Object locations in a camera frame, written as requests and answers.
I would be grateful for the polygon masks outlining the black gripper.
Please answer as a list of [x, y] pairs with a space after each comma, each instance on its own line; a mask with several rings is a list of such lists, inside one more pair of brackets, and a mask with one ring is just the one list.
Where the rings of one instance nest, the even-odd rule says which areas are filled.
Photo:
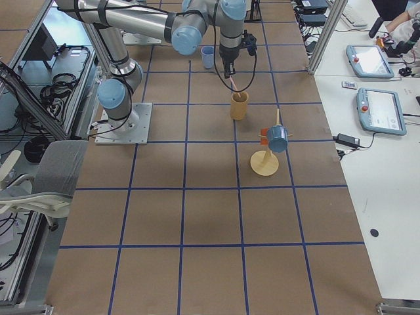
[[239, 57], [241, 49], [245, 49], [249, 56], [257, 57], [257, 38], [247, 30], [236, 38], [220, 35], [219, 54], [222, 58], [225, 78], [230, 78], [236, 73], [234, 61]]

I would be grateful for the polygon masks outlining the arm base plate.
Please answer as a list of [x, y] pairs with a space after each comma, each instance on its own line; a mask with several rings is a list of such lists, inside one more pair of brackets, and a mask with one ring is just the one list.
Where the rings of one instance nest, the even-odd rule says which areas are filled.
[[122, 32], [123, 41], [126, 45], [148, 46], [160, 45], [162, 41], [153, 37], [145, 36], [138, 33]]
[[127, 121], [111, 119], [99, 125], [95, 144], [147, 144], [152, 108], [151, 102], [133, 103], [132, 112]]

